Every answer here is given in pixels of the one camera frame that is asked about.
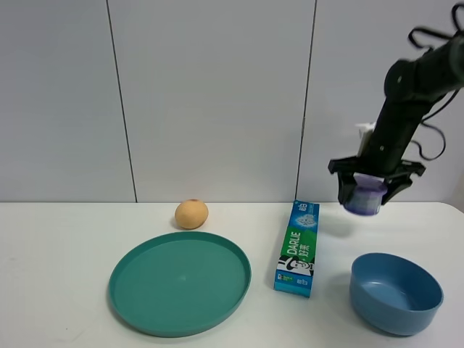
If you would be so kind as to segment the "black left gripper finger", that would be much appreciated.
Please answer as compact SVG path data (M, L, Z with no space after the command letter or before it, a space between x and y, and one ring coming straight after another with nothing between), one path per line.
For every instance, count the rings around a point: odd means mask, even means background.
M412 184L413 184L413 181L410 179L410 176L408 175L404 175L404 176L397 177L397 178L386 179L384 181L384 185L387 188L387 191L382 197L381 204L385 205L399 192L410 188Z

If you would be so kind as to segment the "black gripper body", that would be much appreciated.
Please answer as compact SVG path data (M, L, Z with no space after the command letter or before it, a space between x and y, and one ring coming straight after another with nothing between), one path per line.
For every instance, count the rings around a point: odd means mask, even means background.
M357 155L329 161L328 170L361 173L379 178L391 179L404 175L421 176L425 166L420 162L403 159L411 134L409 131L374 129L369 142L360 157Z

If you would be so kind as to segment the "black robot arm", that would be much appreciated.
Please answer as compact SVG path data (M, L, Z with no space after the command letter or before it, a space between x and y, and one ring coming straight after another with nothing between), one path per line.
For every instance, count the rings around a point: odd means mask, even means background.
M387 191L381 202L386 204L412 185L412 174L425 172L423 164L403 158L405 150L435 103L463 88L463 31L442 38L446 42L439 48L391 66L384 81L384 104L360 153L329 162L329 172L338 177L340 204L352 198L356 173L383 179Z

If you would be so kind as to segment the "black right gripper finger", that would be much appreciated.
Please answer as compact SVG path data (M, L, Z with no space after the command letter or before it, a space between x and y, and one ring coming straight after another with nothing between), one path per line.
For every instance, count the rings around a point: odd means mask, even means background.
M339 191L338 201L341 205L345 205L352 198L353 193L357 187L357 181L355 180L354 173L337 173Z

